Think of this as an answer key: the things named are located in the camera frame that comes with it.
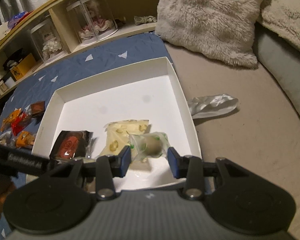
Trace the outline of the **red snack pack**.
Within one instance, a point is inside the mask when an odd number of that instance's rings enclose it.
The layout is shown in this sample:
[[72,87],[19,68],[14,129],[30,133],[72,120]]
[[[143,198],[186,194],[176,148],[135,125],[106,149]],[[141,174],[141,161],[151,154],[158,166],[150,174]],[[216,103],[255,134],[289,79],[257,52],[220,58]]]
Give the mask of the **red snack pack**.
[[12,133],[17,136],[25,127],[31,123],[31,113],[23,112],[19,115],[16,120],[11,124]]

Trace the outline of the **white nougat snack pack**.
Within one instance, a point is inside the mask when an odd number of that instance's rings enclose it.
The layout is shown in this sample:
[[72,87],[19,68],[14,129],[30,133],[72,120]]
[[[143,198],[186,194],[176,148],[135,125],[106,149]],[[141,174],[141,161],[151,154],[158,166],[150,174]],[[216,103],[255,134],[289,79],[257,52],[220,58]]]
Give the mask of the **white nougat snack pack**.
[[[148,120],[123,120],[106,124],[105,131],[107,133],[106,146],[98,157],[104,155],[118,155],[125,146],[130,146],[129,136],[143,135],[149,131]],[[151,172],[152,167],[147,158],[143,160],[135,160],[137,151],[132,146],[130,168],[136,171]]]

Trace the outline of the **blue quilt with triangles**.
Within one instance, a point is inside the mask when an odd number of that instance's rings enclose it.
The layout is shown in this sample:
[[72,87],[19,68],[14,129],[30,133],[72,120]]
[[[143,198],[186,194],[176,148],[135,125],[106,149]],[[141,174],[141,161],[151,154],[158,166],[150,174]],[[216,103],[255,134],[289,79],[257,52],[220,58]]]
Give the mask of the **blue quilt with triangles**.
[[37,101],[49,102],[54,91],[70,83],[131,63],[170,55],[164,42],[154,33],[144,33],[107,42],[63,59],[32,74],[8,96],[0,116],[25,109]]

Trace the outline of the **white cardboard box tray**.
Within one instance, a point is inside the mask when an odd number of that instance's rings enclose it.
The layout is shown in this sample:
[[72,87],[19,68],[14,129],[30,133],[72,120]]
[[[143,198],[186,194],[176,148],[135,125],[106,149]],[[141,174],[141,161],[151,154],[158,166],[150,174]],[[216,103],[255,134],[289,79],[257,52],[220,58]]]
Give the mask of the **white cardboard box tray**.
[[148,120],[180,155],[200,157],[197,132],[175,70],[166,57],[129,64],[56,90],[39,126],[32,154],[48,157],[61,131],[90,131],[93,157],[106,145],[106,125]]

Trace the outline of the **dark brown snack pack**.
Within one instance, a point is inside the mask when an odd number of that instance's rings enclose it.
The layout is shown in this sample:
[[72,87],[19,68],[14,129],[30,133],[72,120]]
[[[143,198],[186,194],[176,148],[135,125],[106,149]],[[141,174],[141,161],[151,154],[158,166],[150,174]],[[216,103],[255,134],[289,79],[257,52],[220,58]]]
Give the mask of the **dark brown snack pack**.
[[42,116],[45,112],[45,101],[38,101],[30,105],[31,107],[31,116],[36,118]]

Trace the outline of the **black red mooncake pack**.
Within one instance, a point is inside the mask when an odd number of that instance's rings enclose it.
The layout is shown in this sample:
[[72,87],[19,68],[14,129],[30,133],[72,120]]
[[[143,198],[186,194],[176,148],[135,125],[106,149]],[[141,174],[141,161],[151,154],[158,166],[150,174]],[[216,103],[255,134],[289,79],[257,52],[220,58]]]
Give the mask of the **black red mooncake pack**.
[[68,161],[85,158],[90,154],[93,132],[61,131],[52,147],[49,158]]

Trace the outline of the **orange snack pack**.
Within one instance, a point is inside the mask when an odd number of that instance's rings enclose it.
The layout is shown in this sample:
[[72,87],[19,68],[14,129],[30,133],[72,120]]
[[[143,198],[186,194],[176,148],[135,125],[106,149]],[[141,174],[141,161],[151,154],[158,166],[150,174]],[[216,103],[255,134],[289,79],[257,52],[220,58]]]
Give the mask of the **orange snack pack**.
[[8,117],[6,117],[1,124],[0,131],[4,132],[5,130],[9,129],[11,127],[11,124],[15,122],[17,117],[21,114],[22,109],[21,108],[16,108],[14,111],[12,111]]
[[16,140],[16,147],[20,148],[33,148],[34,141],[36,139],[36,134],[28,131],[22,131]]

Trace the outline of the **red dress doll in case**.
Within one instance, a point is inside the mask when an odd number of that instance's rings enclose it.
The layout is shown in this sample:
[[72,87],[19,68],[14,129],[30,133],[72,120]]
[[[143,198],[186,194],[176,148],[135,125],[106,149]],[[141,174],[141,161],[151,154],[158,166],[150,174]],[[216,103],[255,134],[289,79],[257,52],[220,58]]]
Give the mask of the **red dress doll in case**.
[[66,11],[83,45],[104,40],[118,31],[106,0],[79,0],[68,5]]

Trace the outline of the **crumpled silver wrapper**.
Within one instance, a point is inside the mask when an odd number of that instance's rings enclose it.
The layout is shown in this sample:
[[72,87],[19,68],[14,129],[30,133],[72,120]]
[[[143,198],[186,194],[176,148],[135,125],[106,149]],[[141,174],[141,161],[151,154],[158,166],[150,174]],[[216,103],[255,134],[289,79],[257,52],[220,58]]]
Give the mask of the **crumpled silver wrapper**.
[[229,94],[218,94],[192,98],[187,105],[193,119],[206,119],[233,112],[238,102],[238,98]]

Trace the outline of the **small round ball snack pack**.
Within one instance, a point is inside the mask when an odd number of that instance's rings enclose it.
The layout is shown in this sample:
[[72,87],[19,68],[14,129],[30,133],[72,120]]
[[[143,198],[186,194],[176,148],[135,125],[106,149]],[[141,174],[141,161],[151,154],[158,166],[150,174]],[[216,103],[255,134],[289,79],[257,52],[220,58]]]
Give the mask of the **small round ball snack pack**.
[[128,142],[132,161],[145,161],[147,158],[166,158],[167,150],[170,147],[168,136],[163,132],[130,134]]

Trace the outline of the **clear pastry pack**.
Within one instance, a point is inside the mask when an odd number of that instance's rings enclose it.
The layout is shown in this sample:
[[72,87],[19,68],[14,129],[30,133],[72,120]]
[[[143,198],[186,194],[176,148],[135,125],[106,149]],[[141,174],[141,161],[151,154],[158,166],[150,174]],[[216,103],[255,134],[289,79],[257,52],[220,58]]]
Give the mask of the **clear pastry pack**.
[[11,131],[7,131],[0,135],[0,145],[6,147],[15,147],[15,139]]

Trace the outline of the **beige knit blanket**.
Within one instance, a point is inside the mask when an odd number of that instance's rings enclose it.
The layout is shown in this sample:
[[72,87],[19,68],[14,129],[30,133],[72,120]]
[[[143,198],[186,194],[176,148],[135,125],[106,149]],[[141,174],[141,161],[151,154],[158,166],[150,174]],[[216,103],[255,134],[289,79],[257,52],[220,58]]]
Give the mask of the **beige knit blanket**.
[[300,0],[263,0],[258,23],[300,52]]

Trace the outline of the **fluffy white pillow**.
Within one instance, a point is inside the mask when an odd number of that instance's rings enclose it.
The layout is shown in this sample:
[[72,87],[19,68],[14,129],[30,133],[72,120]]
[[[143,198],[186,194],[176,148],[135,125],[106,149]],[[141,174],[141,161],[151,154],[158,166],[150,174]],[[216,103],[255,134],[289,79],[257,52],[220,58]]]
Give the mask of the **fluffy white pillow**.
[[233,67],[257,68],[255,22],[263,0],[159,0],[155,33]]

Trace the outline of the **small ornament on shelf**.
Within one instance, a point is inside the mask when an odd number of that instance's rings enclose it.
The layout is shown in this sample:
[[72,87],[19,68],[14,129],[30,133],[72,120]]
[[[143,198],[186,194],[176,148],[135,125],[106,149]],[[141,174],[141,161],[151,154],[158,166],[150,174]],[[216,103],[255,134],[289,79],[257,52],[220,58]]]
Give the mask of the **small ornament on shelf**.
[[134,16],[134,23],[136,25],[156,23],[156,22],[157,22],[157,18],[154,16]]

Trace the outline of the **white dress doll in case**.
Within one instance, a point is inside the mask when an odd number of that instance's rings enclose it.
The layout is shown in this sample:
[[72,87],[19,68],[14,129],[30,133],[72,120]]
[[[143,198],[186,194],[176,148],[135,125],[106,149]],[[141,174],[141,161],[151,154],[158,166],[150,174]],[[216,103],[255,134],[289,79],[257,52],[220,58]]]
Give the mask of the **white dress doll in case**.
[[65,54],[61,38],[50,18],[34,26],[30,35],[45,64],[52,63]]

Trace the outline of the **yellow box on shelf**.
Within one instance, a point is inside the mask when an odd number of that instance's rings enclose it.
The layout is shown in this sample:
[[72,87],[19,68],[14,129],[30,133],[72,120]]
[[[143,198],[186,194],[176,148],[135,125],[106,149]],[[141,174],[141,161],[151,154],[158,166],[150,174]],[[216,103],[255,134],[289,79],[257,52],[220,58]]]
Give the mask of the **yellow box on shelf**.
[[10,71],[15,81],[24,77],[36,65],[36,63],[37,62],[32,53],[29,53],[23,60],[17,63],[16,66],[11,67]]

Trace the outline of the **wooden headboard shelf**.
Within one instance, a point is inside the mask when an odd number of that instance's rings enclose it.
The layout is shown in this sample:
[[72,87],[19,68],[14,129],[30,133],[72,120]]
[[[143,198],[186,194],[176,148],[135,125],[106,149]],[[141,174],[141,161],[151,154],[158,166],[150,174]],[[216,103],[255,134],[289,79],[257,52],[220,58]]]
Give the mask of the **wooden headboard shelf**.
[[[79,0],[48,0],[31,11],[14,28],[9,28],[7,23],[0,25],[0,99],[31,74],[55,62],[106,42],[155,29],[155,23],[136,25],[134,16],[156,16],[159,0],[106,0],[118,31],[104,40],[83,45],[79,42],[66,11],[66,7],[76,1]],[[47,18],[53,22],[65,54],[56,61],[45,64],[34,45],[30,30]],[[32,53],[37,63],[24,77],[15,81],[10,68],[16,66],[29,53]]]

